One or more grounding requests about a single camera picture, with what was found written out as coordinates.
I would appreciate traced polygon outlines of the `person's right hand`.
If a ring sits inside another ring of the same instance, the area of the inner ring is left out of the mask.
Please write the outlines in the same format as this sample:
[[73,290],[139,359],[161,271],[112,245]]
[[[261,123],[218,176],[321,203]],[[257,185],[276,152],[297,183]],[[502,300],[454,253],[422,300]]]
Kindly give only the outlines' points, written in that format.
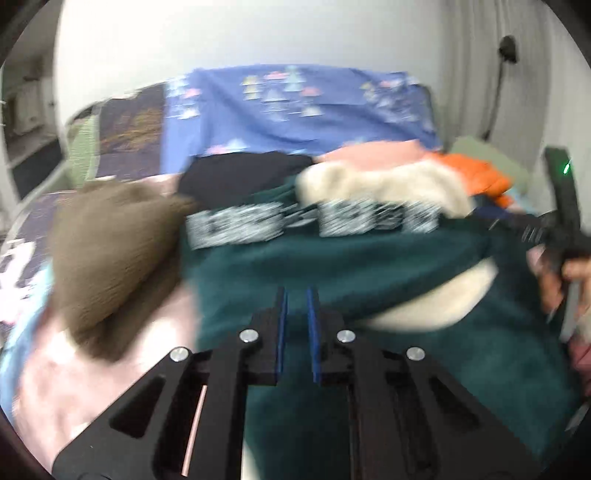
[[542,310],[546,323],[551,324],[564,299],[565,282],[580,283],[580,297],[577,307],[577,331],[574,340],[584,345],[590,344],[590,258],[580,257],[567,260],[558,272],[556,266],[542,246],[530,249],[527,253],[530,269],[538,280]]

